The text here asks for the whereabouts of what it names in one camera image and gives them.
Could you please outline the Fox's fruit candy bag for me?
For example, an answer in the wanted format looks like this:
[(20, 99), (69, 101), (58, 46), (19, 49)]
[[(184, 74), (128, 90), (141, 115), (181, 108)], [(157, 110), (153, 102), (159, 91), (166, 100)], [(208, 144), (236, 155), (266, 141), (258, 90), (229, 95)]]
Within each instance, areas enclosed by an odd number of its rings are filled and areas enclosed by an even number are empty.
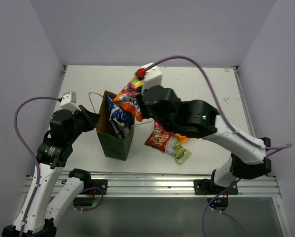
[(113, 102), (117, 103), (123, 110), (134, 115), (137, 121), (143, 120), (142, 112), (137, 101), (137, 96), (141, 93), (143, 85), (143, 79), (134, 75), (113, 99)]

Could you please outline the blue chips bag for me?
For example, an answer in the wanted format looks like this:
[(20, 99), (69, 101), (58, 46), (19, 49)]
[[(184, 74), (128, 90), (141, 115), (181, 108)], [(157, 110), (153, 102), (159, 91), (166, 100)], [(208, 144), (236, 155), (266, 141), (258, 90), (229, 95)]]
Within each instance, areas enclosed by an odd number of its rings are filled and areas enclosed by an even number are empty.
[(128, 135), (131, 126), (133, 125), (132, 115), (123, 110), (120, 105), (113, 102), (113, 100), (107, 95), (106, 101), (108, 105), (108, 119), (112, 134), (119, 139), (124, 139)]

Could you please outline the green paper bag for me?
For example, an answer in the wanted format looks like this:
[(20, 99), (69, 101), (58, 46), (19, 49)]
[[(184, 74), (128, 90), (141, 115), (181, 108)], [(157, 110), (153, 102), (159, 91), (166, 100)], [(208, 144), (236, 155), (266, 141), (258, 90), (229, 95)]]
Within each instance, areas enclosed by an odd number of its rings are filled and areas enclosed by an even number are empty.
[(108, 158), (118, 159), (122, 161), (126, 161), (130, 147), (132, 144), (134, 130), (137, 126), (135, 124), (135, 116), (132, 115), (133, 125), (131, 129), (124, 139), (119, 139), (112, 134), (112, 129), (110, 127), (109, 119), (108, 119), (108, 105), (106, 101), (106, 96), (108, 95), (111, 99), (113, 99), (116, 95), (112, 92), (105, 91), (104, 94), (99, 94), (97, 92), (89, 92), (88, 98), (91, 103), (92, 108), (95, 108), (94, 103), (92, 101), (91, 95), (99, 95), (102, 98), (101, 105), (99, 108), (98, 114), (101, 115), (99, 122), (96, 127), (97, 135), (103, 149), (104, 155)]

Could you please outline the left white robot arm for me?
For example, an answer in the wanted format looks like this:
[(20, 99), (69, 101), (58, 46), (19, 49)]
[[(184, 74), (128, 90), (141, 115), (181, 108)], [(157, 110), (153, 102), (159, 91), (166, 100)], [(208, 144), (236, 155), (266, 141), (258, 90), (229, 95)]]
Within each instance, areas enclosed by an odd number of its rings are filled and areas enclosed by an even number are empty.
[(19, 216), (2, 231), (3, 237), (54, 237), (57, 223), (78, 194), (91, 191), (90, 173), (75, 168), (63, 189), (51, 198), (55, 184), (73, 152), (73, 143), (84, 132), (95, 129), (99, 114), (82, 105), (74, 112), (53, 113), (50, 129), (37, 150), (37, 163), (28, 195)]

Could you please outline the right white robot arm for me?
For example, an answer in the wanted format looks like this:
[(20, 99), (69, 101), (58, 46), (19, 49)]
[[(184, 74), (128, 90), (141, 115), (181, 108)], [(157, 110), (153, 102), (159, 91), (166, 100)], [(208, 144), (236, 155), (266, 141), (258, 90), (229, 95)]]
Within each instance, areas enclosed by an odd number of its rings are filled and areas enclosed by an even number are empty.
[(135, 98), (143, 118), (154, 119), (165, 131), (201, 138), (230, 151), (227, 162), (200, 182), (202, 189), (220, 194), (238, 178), (252, 180), (271, 172), (265, 150), (270, 139), (241, 135), (207, 102), (182, 101), (172, 89), (160, 85), (138, 92)]

